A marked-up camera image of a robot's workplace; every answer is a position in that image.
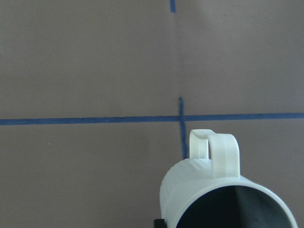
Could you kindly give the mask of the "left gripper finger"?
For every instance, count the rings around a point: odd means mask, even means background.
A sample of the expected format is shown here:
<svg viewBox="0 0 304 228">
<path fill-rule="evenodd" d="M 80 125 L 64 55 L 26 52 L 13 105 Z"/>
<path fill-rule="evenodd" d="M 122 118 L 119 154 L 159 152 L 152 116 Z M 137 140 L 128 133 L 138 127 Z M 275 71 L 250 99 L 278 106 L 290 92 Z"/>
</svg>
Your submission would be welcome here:
<svg viewBox="0 0 304 228">
<path fill-rule="evenodd" d="M 166 219 L 163 217 L 154 219 L 153 227 L 154 228 L 166 228 Z"/>
</svg>

